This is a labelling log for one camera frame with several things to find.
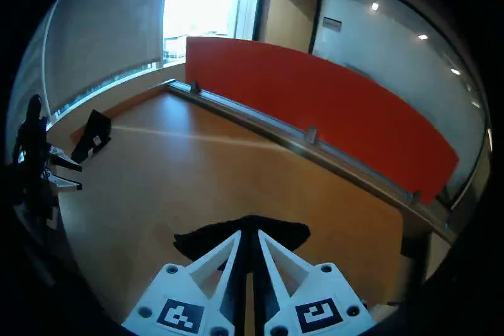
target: window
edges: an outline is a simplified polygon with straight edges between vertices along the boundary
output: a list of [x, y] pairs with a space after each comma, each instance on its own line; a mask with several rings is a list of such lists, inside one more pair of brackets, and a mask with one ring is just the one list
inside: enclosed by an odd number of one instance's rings
[[185, 58], [187, 36], [235, 36], [238, 0], [165, 0], [163, 62]]

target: screw hole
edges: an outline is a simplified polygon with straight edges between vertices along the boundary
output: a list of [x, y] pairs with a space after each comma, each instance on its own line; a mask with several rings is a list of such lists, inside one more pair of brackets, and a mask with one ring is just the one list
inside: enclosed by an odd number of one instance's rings
[[138, 315], [143, 318], [150, 318], [152, 316], [152, 310], [148, 307], [142, 306], [138, 309]]
[[166, 271], [170, 274], [175, 274], [178, 272], [178, 268], [175, 265], [170, 265], [168, 268], [166, 268]]
[[277, 325], [270, 331], [271, 336], [287, 336], [288, 334], [289, 330], [287, 330], [287, 328], [285, 328], [283, 325]]
[[210, 330], [210, 336], [228, 336], [229, 331], [224, 327], [214, 327]]
[[360, 310], [357, 306], [350, 306], [346, 313], [348, 316], [357, 316], [360, 313]]

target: black object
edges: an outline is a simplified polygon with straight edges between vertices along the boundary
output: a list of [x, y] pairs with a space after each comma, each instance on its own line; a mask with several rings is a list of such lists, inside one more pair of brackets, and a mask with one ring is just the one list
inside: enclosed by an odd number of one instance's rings
[[88, 157], [98, 153], [110, 142], [111, 129], [112, 121], [110, 118], [93, 110], [86, 123], [84, 135], [72, 152], [71, 159], [76, 163], [82, 163]]
[[[305, 224], [247, 215], [234, 221], [210, 224], [185, 235], [175, 234], [173, 245], [185, 257], [196, 261], [236, 231], [257, 233], [258, 229], [262, 229], [290, 251], [299, 248], [310, 236], [310, 229]], [[247, 263], [246, 268], [247, 272], [252, 271], [252, 261]]]

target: black cloth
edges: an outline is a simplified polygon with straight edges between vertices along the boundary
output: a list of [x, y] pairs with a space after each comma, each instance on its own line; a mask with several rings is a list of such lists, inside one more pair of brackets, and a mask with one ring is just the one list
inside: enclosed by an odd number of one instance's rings
[[173, 245], [190, 260], [196, 261], [236, 231], [261, 229], [290, 251], [299, 248], [310, 236], [310, 229], [302, 223], [279, 221], [259, 215], [248, 215], [233, 221], [210, 224], [185, 235], [175, 234]]

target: glass wall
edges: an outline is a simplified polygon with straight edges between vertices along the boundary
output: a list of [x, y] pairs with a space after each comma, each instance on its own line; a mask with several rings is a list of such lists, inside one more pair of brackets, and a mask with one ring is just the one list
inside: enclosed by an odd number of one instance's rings
[[478, 158], [485, 114], [444, 37], [400, 0], [322, 0], [313, 54], [367, 76], [431, 122], [459, 157], [446, 186], [453, 199]]

